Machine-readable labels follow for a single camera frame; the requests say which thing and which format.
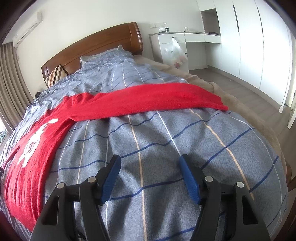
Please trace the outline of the red knit sweater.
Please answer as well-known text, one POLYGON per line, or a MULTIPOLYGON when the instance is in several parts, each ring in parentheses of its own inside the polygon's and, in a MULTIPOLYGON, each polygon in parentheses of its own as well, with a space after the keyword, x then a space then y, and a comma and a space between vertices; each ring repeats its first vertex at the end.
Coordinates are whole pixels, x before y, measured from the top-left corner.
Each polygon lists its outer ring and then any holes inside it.
POLYGON ((110 93, 64 97, 32 125, 7 157, 4 196, 10 215, 33 230, 56 151, 76 122, 187 108, 227 110, 219 96, 186 83, 142 84, 110 93))

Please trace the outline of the white wardrobe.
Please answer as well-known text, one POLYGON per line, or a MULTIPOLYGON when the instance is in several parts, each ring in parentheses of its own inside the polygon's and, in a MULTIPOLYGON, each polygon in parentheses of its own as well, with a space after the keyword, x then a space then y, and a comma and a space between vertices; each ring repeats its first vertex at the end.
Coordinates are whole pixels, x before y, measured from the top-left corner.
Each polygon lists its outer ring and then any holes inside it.
POLYGON ((205 32, 221 38, 206 45, 207 65, 283 106, 292 77, 292 37, 278 13, 265 1, 198 1, 198 7, 205 32))

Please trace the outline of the white air conditioner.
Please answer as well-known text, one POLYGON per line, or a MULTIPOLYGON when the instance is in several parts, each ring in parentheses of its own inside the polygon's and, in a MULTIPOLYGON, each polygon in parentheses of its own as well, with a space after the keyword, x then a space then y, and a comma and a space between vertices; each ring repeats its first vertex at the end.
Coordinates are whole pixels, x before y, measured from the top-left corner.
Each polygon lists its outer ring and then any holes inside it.
POLYGON ((21 42, 42 22, 42 13, 36 12, 27 20, 13 36, 13 46, 18 47, 21 42))

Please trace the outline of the wooden bed headboard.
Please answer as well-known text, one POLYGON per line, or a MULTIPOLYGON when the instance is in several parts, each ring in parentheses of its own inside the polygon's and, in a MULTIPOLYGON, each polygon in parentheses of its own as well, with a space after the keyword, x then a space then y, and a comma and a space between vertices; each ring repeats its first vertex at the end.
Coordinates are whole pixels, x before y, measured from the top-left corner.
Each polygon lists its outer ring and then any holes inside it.
POLYGON ((54 57, 49 59, 42 67, 43 78, 61 65, 64 71, 71 75, 80 69, 81 56, 91 56, 102 53, 121 45, 133 55, 141 55, 144 50, 142 37, 136 22, 116 25, 93 33, 73 43, 54 57))

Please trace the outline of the small round bedside device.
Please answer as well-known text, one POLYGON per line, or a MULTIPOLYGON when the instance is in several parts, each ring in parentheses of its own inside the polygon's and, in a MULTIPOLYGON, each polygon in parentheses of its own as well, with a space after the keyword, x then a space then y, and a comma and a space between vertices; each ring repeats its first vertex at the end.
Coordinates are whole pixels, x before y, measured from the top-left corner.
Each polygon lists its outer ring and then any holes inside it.
POLYGON ((40 95, 41 95, 41 92, 38 91, 35 93, 34 98, 37 99, 40 95))

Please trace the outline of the blue plaid duvet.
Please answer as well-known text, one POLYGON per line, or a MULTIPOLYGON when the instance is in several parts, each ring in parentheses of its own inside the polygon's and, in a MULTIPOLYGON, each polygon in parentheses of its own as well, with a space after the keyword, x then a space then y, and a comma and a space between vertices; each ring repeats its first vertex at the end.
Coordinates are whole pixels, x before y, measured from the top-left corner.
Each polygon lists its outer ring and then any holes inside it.
MULTIPOLYGON (((118 50, 87 62, 27 107, 1 154, 1 214, 21 240, 29 240, 32 230, 11 216, 6 205, 9 168, 5 162, 32 125, 66 96, 166 83, 189 84, 149 64, 137 64, 130 52, 118 50)), ((183 154, 222 184, 243 182, 269 236, 274 237, 287 208, 282 162, 268 140, 228 106, 226 111, 153 110, 76 122, 56 151, 45 182, 43 207, 58 183, 82 183, 118 155, 119 175, 110 199, 99 208, 109 238, 189 240, 201 209, 189 196, 180 170, 183 154)))

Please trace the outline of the items on desk top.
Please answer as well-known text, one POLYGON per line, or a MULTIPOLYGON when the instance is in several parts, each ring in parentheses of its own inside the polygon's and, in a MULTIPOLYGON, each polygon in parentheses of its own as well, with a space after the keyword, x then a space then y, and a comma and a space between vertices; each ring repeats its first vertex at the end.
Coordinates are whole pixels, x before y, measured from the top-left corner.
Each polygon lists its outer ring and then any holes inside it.
POLYGON ((170 30, 168 27, 160 27, 159 28, 159 33, 169 33, 170 30))

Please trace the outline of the beige bed blanket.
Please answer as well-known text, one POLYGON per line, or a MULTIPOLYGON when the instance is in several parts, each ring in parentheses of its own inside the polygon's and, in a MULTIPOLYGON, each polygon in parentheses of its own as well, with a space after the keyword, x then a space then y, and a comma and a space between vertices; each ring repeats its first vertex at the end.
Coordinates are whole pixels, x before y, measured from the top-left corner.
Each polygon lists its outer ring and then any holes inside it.
POLYGON ((224 105, 228 106, 231 111, 234 111, 241 115, 243 118, 245 118, 268 140, 268 142, 274 148, 276 154, 278 154, 280 157, 285 175, 289 175, 292 173, 290 165, 285 160, 284 154, 280 147, 280 142, 278 141, 278 137, 276 136, 275 131, 261 117, 259 117, 250 108, 248 108, 246 105, 240 102, 236 97, 224 92, 214 82, 206 82, 198 76, 184 72, 183 70, 177 69, 174 66, 158 63, 141 55, 135 55, 134 60, 137 64, 149 64, 162 72, 175 75, 177 77, 182 77, 185 80, 187 80, 190 84, 197 85, 221 97, 221 100, 224 105))

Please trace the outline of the beige curtain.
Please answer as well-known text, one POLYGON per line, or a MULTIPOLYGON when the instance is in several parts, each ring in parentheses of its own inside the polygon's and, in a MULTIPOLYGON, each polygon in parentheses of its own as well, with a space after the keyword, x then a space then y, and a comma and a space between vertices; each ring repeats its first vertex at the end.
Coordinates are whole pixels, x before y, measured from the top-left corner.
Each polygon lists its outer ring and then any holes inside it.
POLYGON ((33 98, 23 80, 12 43, 1 45, 0 60, 1 120, 8 133, 12 133, 33 98))

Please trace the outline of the white desk with drawers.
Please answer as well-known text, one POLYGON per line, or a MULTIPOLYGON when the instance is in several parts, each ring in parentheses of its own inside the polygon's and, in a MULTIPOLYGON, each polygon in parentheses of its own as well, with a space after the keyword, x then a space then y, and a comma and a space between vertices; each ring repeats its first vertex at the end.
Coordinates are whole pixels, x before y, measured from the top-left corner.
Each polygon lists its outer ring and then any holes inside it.
POLYGON ((198 32, 170 32, 150 34, 154 61, 172 65, 167 55, 169 49, 177 42, 187 61, 178 68, 183 71, 207 68, 206 49, 221 45, 221 36, 198 32))

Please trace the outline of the white plastic bag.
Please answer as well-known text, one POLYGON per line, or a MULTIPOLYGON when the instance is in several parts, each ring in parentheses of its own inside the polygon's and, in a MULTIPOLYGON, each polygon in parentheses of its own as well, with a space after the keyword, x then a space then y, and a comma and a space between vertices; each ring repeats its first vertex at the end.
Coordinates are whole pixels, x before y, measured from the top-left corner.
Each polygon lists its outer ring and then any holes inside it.
POLYGON ((172 37, 171 40, 172 43, 163 49, 163 62, 175 68, 180 68, 187 62, 187 57, 175 37, 172 37))

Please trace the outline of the striped brown pillow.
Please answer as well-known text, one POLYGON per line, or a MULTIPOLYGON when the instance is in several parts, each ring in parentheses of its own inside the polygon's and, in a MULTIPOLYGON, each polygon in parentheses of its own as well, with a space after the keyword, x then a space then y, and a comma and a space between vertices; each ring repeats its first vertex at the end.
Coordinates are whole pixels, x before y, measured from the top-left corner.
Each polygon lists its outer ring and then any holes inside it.
POLYGON ((58 65, 45 79, 45 84, 48 88, 55 85, 61 79, 67 77, 68 74, 61 65, 58 65))

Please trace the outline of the grey bed pillow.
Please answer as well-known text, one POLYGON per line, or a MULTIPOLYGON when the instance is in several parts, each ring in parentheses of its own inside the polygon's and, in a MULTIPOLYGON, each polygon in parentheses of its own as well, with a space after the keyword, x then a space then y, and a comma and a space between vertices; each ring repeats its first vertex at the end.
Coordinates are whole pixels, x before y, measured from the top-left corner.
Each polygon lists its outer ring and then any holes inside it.
POLYGON ((101 55, 112 53, 112 52, 118 51, 118 50, 124 51, 125 49, 122 47, 122 45, 118 45, 118 47, 110 49, 110 50, 106 50, 106 51, 104 51, 102 53, 98 53, 98 54, 95 54, 95 55, 89 55, 89 56, 81 56, 81 57, 79 57, 80 68, 82 68, 87 62, 92 61, 92 60, 100 57, 101 55))

